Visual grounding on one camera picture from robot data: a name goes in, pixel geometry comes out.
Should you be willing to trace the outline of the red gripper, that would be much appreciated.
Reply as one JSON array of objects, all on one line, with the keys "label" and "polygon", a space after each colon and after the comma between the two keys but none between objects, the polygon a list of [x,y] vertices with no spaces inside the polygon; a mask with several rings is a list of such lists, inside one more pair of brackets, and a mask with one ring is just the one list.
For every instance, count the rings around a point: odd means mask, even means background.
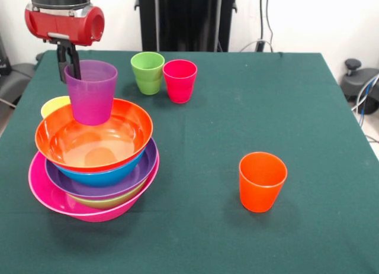
[{"label": "red gripper", "polygon": [[67,49],[66,43],[57,44],[57,61],[60,79],[66,83],[65,67],[66,52],[70,57],[70,72],[73,78],[81,79],[79,55],[75,45],[90,46],[100,41],[104,32],[105,19],[102,10],[88,6],[74,12],[73,16],[58,14],[57,11],[34,11],[30,8],[24,11],[25,22],[30,33],[40,39],[52,41],[68,40],[72,44]]}]

